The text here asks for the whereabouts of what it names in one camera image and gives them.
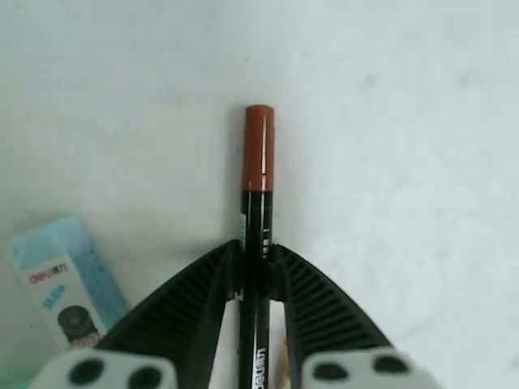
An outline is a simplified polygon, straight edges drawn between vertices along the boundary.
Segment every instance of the brown marker cap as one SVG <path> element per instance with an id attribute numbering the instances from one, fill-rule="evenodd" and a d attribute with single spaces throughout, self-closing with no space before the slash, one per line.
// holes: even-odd
<path id="1" fill-rule="evenodd" d="M 274 189 L 274 108 L 267 105 L 245 110 L 242 189 Z"/>

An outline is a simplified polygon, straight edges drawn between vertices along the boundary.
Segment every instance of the white table surface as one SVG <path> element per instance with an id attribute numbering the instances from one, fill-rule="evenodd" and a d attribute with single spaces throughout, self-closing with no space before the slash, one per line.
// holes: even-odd
<path id="1" fill-rule="evenodd" d="M 80 215 L 134 305 L 237 236 L 242 108 L 270 104 L 276 240 L 446 388 L 514 387 L 518 18 L 513 0 L 2 1 L 0 238 Z M 37 354 L 20 315 L 3 373 Z"/>

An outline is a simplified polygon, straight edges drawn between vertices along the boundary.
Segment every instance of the logo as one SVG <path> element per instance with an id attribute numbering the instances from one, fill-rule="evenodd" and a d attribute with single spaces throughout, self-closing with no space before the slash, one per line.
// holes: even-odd
<path id="1" fill-rule="evenodd" d="M 59 273 L 63 273 L 64 271 L 68 271 L 68 268 L 66 267 L 65 263 L 62 263 L 61 265 L 57 265 L 47 270 L 40 271 L 37 274 L 33 274 L 29 277 L 29 282 L 31 284 L 36 284 L 40 281 L 47 280 L 50 277 L 56 276 Z"/>
<path id="2" fill-rule="evenodd" d="M 256 352 L 254 388 L 265 389 L 265 348 Z"/>

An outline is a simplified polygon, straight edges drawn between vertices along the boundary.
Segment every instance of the marker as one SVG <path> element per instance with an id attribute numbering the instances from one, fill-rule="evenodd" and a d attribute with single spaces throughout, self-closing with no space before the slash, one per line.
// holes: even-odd
<path id="1" fill-rule="evenodd" d="M 238 361 L 239 389 L 268 387 L 270 299 L 262 262 L 272 242 L 274 109 L 246 109 L 242 171 L 242 300 Z"/>

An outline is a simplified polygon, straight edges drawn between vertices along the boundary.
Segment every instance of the hole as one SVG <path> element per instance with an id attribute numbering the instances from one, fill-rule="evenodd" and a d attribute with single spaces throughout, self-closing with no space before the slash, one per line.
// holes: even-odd
<path id="1" fill-rule="evenodd" d="M 338 381 L 348 378 L 348 372 L 334 362 L 319 363 L 314 368 L 314 378 L 324 381 Z"/>
<path id="2" fill-rule="evenodd" d="M 162 373 L 155 367 L 143 367 L 136 370 L 130 377 L 130 389 L 155 389 L 159 387 Z"/>
<path id="3" fill-rule="evenodd" d="M 375 359 L 373 369 L 377 373 L 407 374 L 409 367 L 402 359 L 393 355 L 383 355 Z"/>
<path id="4" fill-rule="evenodd" d="M 69 379 L 78 387 L 88 385 L 101 376 L 104 368 L 105 363 L 101 359 L 87 359 L 74 366 L 69 374 Z"/>

